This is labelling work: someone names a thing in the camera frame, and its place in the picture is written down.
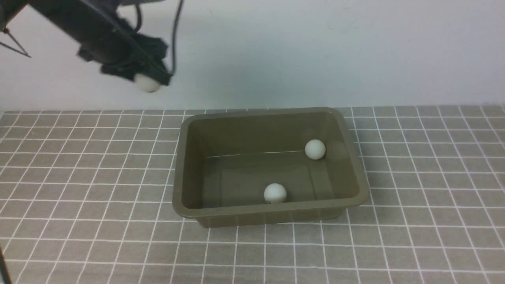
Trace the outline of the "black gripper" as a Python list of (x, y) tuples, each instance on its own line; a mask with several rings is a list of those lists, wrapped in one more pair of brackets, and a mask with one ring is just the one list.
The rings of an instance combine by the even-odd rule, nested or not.
[(77, 55), (101, 64), (101, 74), (130, 82), (137, 74), (137, 84), (161, 86), (169, 86), (173, 77), (163, 63), (168, 52), (165, 41), (135, 31), (123, 19), (78, 19), (77, 42)]

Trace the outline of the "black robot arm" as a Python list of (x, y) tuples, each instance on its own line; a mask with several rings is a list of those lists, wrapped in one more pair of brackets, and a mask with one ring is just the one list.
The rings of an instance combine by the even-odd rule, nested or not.
[(134, 82), (146, 92), (169, 86), (175, 75), (176, 38), (184, 1), (175, 12), (171, 45), (162, 38), (140, 33), (144, 22), (141, 5), (146, 0), (2, 0), (1, 32), (28, 56), (8, 24), (22, 9), (32, 7), (46, 20), (79, 43), (77, 56), (101, 65), (104, 75)]

